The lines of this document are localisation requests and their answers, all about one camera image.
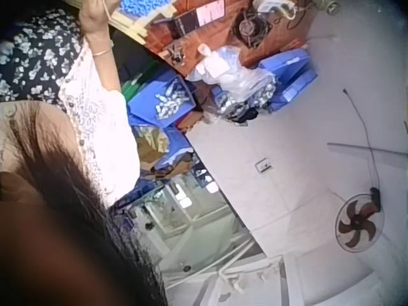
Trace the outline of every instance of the electric fan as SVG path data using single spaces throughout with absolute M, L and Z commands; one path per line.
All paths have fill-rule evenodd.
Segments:
M 336 239 L 347 252 L 362 252 L 377 241 L 384 226 L 380 192 L 359 194 L 348 200 L 336 220 Z

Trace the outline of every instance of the black and white floral fabric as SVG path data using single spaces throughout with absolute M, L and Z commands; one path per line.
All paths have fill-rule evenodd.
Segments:
M 0 42 L 0 102 L 45 101 L 66 112 L 58 93 L 81 48 L 79 23 L 63 9 L 17 22 Z

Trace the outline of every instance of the plastic bag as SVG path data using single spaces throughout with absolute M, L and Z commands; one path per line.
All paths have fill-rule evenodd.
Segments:
M 207 45 L 200 45 L 198 52 L 205 56 L 187 80 L 195 82 L 203 80 L 207 84 L 219 84 L 228 91 L 232 98 L 243 102 L 255 92 L 275 81 L 273 73 L 261 69 L 247 69 L 240 63 L 240 49 L 224 46 L 211 52 Z

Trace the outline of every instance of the paper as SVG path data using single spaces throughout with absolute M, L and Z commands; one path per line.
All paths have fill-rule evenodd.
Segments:
M 210 4 L 202 6 L 197 10 L 198 24 L 200 27 L 205 24 L 217 20 L 225 15 L 224 0 L 214 1 Z
M 204 65 L 212 78 L 218 78 L 230 70 L 228 63 L 215 52 L 210 57 L 204 59 Z

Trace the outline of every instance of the wooden desk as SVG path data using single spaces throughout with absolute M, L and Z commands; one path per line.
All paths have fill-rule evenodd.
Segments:
M 175 15 L 180 15 L 212 1 L 213 0 L 177 0 L 173 4 L 177 10 Z M 234 45 L 241 47 L 241 63 L 244 66 L 251 66 L 269 55 L 279 53 L 282 47 L 296 38 L 304 40 L 317 14 L 315 9 L 307 10 L 299 25 L 292 30 L 287 30 L 289 21 L 283 18 L 279 24 L 273 24 L 272 30 L 257 49 L 248 49 L 230 33 L 230 29 L 240 9 L 248 7 L 251 2 L 251 0 L 225 0 L 226 15 L 222 19 L 207 24 L 178 40 L 178 42 L 184 46 L 184 53 L 186 55 L 184 59 L 185 66 L 173 66 L 171 59 L 165 60 L 182 75 L 187 76 L 199 61 L 202 60 L 202 56 L 197 51 L 201 43 L 207 44 L 211 50 L 216 50 L 224 45 Z M 291 25 L 296 25 L 298 18 L 302 15 L 302 12 L 298 13 L 299 17 L 292 21 Z M 276 18 L 277 15 L 270 14 L 268 21 L 272 24 Z M 146 31 L 145 46 L 155 54 L 159 54 L 166 46 L 173 42 L 166 24 L 148 25 Z

